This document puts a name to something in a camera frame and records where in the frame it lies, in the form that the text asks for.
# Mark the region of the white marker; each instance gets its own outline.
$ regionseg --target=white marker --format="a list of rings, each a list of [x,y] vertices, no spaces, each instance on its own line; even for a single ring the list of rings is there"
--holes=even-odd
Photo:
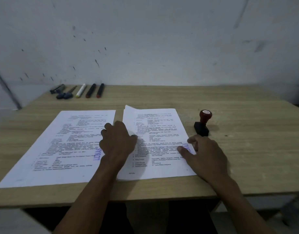
[[[81,94],[83,93],[83,91],[85,90],[85,84],[83,84],[80,88],[80,90],[78,91],[78,93],[76,94],[76,98],[80,98]]]

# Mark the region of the white wall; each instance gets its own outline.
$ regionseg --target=white wall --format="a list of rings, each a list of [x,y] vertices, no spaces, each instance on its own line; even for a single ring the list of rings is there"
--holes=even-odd
[[[280,84],[294,93],[299,0],[0,0],[0,72],[13,87]]]

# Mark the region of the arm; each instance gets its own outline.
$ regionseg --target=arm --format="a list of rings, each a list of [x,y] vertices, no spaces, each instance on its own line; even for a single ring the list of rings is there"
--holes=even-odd
[[[102,130],[100,147],[105,155],[96,173],[57,225],[54,234],[98,233],[116,176],[135,148],[137,136],[129,136],[125,125],[116,121]]]
[[[228,160],[218,144],[208,137],[188,139],[196,150],[192,155],[182,146],[179,153],[193,171],[208,182],[232,216],[238,234],[274,234],[262,217],[243,197],[237,183],[228,175]]]

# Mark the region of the red cap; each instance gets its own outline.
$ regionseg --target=red cap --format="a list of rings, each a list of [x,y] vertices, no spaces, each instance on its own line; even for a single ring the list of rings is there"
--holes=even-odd
[[[201,110],[199,116],[200,122],[206,125],[208,120],[212,117],[212,113],[208,110]]]

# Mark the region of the screwdriver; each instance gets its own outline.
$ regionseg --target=screwdriver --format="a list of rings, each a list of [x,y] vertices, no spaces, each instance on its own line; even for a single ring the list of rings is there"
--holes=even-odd
[[[74,89],[77,88],[77,86],[74,86],[72,89],[68,90],[66,93],[60,93],[56,96],[57,99],[69,99],[72,98],[72,91],[74,91]]]

